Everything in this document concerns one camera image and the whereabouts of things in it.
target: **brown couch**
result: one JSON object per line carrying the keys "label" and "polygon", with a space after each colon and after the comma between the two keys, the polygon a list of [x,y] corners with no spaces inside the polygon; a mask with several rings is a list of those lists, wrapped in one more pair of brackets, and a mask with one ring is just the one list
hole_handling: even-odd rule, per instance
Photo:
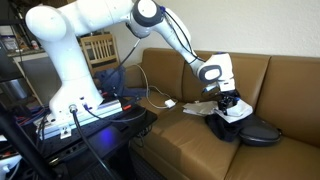
{"label": "brown couch", "polygon": [[[196,51],[203,59],[213,52]],[[236,87],[254,114],[282,129],[279,143],[251,147],[239,139],[219,140],[204,118],[183,113],[183,105],[210,100],[201,95],[205,84],[193,76],[179,53],[149,48],[141,67],[149,85],[179,102],[157,109],[143,98],[142,106],[158,120],[144,138],[144,147],[133,146],[167,179],[320,179],[320,58],[230,53]],[[144,87],[139,67],[127,68],[127,87]],[[168,97],[151,91],[150,101],[164,106]]]}

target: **wooden chair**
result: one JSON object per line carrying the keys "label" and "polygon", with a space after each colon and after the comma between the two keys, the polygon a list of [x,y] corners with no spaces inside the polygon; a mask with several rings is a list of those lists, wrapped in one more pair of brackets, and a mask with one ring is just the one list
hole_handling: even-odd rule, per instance
{"label": "wooden chair", "polygon": [[83,37],[80,42],[92,76],[97,71],[119,65],[118,51],[112,34]]}

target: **white wall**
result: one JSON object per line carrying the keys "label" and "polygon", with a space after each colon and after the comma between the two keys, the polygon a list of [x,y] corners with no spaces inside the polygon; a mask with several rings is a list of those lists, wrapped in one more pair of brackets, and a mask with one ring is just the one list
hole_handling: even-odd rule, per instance
{"label": "white wall", "polygon": [[[318,0],[156,0],[187,26],[195,50],[320,57]],[[124,24],[107,28],[124,59],[136,38]],[[156,32],[130,56],[141,61],[147,47],[170,48]]]}

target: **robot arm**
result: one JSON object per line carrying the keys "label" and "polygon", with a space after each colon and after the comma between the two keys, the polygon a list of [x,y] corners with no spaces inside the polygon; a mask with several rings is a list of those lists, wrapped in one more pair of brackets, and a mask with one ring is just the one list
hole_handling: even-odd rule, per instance
{"label": "robot arm", "polygon": [[94,86],[76,36],[121,22],[138,38],[145,38],[152,31],[160,33],[185,58],[201,81],[208,84],[218,81],[222,91],[235,89],[229,55],[214,55],[204,62],[192,50],[190,35],[181,20],[170,9],[152,0],[135,3],[131,0],[77,0],[59,9],[37,6],[27,13],[26,23],[48,53],[62,81],[62,87],[50,100],[56,119],[69,120],[70,105],[96,109],[103,100]]}

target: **black table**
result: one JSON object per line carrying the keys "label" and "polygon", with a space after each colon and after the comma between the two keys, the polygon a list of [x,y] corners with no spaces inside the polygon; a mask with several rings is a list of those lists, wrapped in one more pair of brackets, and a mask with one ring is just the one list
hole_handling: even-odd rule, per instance
{"label": "black table", "polygon": [[[110,119],[134,120],[110,122]],[[128,110],[108,116],[106,120],[98,120],[81,126],[81,129],[99,157],[106,160],[122,179],[135,179],[128,143],[156,119],[157,116],[154,113],[135,104]],[[55,172],[62,174],[61,179],[79,179],[98,164],[98,161],[82,141],[78,130],[73,129],[72,131],[70,138],[60,139],[60,137],[55,136],[44,140],[42,145],[42,156]],[[35,139],[34,129],[26,130],[26,132],[31,139]],[[20,169],[24,173],[20,173],[19,179],[31,178],[33,169]]]}

